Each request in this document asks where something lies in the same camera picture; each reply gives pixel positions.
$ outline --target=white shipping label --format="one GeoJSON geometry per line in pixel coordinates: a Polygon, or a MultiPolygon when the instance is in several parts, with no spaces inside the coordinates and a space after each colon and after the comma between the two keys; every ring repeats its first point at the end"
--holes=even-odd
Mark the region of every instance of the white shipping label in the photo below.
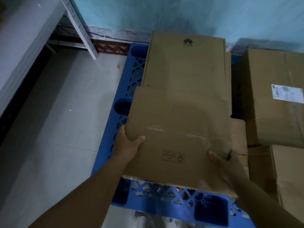
{"type": "Polygon", "coordinates": [[[273,99],[292,101],[304,104],[302,88],[290,86],[271,85],[273,99]]]}

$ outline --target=printed label on box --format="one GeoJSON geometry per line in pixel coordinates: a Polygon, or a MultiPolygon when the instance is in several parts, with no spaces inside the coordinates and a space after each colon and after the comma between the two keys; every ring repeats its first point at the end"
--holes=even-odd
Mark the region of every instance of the printed label on box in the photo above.
{"type": "Polygon", "coordinates": [[[184,153],[164,149],[161,157],[162,157],[162,160],[165,160],[165,161],[185,163],[186,155],[184,153]]]}
{"type": "Polygon", "coordinates": [[[273,99],[292,101],[304,104],[302,88],[290,86],[271,85],[273,99]]]}

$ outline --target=forearm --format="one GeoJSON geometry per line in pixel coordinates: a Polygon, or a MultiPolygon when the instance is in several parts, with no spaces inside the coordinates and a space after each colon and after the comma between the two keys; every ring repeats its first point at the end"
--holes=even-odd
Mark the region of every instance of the forearm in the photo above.
{"type": "Polygon", "coordinates": [[[110,158],[93,176],[41,215],[30,228],[100,228],[126,165],[122,158],[110,158]]]}
{"type": "Polygon", "coordinates": [[[231,184],[256,227],[304,227],[249,179],[235,176],[231,178],[231,184]]]}

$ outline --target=person's left arm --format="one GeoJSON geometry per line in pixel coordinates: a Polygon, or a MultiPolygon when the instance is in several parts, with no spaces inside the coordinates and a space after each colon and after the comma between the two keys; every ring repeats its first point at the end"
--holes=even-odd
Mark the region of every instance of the person's left arm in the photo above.
{"type": "Polygon", "coordinates": [[[124,126],[117,134],[113,156],[97,171],[47,210],[29,228],[100,228],[108,212],[120,177],[134,158],[145,136],[131,142],[124,126]]]}

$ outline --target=tile floor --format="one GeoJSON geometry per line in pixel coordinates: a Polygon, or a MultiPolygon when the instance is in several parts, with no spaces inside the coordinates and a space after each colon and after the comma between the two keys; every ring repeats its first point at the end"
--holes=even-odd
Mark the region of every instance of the tile floor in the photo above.
{"type": "MultiPolygon", "coordinates": [[[[0,147],[0,227],[26,228],[90,176],[125,61],[51,57],[0,147]]],[[[134,213],[111,206],[103,227],[134,227],[134,213]]]]}

